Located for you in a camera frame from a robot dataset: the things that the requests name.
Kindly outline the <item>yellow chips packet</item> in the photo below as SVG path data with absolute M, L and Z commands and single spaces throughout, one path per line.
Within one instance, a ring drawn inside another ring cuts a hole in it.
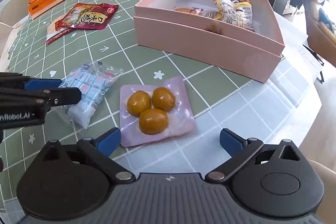
M 218 9 L 214 19 L 255 31 L 251 0 L 213 0 L 213 2 Z

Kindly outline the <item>egg yolk snack pack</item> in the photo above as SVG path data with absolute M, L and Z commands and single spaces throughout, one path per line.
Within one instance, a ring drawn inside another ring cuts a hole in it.
M 124 85 L 120 89 L 121 145 L 140 144 L 182 136 L 195 128 L 183 78 L 162 85 Z

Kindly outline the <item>pink storage box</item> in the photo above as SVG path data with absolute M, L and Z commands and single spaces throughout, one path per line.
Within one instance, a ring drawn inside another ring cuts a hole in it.
M 214 65 L 265 83 L 284 41 L 268 0 L 250 0 L 253 30 L 192 14 L 215 11 L 213 0 L 141 0 L 135 7 L 138 45 Z

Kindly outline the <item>bread snack packet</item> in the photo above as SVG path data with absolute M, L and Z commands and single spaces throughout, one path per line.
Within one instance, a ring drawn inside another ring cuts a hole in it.
M 51 44 L 58 38 L 64 36 L 68 32 L 72 32 L 72 28 L 67 27 L 60 27 L 58 28 L 57 25 L 58 20 L 52 21 L 49 26 L 47 27 L 47 34 L 46 34 L 46 45 Z

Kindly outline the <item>mustard lounge chair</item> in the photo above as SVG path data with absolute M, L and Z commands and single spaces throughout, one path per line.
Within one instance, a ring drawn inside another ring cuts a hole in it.
M 320 20 L 322 0 L 308 0 L 304 5 L 307 42 L 309 47 L 323 59 L 335 67 L 335 30 L 329 29 L 329 24 Z

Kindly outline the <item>red snack packet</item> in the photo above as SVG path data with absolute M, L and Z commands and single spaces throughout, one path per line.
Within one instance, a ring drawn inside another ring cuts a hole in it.
M 103 30 L 106 28 L 119 5 L 102 3 L 99 5 L 77 3 L 55 23 L 56 29 L 73 28 L 83 30 Z

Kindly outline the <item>green checked tablecloth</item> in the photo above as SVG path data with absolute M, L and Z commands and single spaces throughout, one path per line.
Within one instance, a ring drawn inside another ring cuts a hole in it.
M 300 145 L 320 108 L 314 86 L 317 65 L 303 47 L 303 36 L 284 18 L 277 21 L 286 44 L 284 58 L 261 84 L 221 68 L 165 51 L 141 47 L 134 29 L 134 5 L 140 0 L 66 0 L 40 18 L 25 18 L 10 36 L 3 58 L 5 69 L 37 78 L 62 79 L 82 64 L 101 61 L 121 68 L 114 83 L 86 130 L 62 120 L 55 110 L 45 124 L 5 131 L 1 144 L 1 218 L 18 223 L 23 217 L 16 195 L 21 175 L 52 139 L 72 144 L 95 138 L 120 124 L 120 88 L 124 85 L 159 85 L 183 78 L 196 127 L 185 135 L 137 147 L 120 147 L 112 159 L 138 174 L 207 174 L 229 159 L 219 143 L 227 127 L 243 137 L 266 143 L 288 138 Z M 101 31 L 74 31 L 46 44 L 49 22 L 65 14 L 76 3 L 111 3 L 119 6 L 110 24 Z

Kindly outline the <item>blue white candy bag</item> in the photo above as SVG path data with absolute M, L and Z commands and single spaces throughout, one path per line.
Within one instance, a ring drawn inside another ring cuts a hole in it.
M 107 67 L 101 61 L 83 64 L 72 70 L 59 87 L 78 88 L 81 100 L 74 105 L 60 106 L 58 114 L 65 122 L 87 129 L 100 103 L 122 74 L 123 69 Z

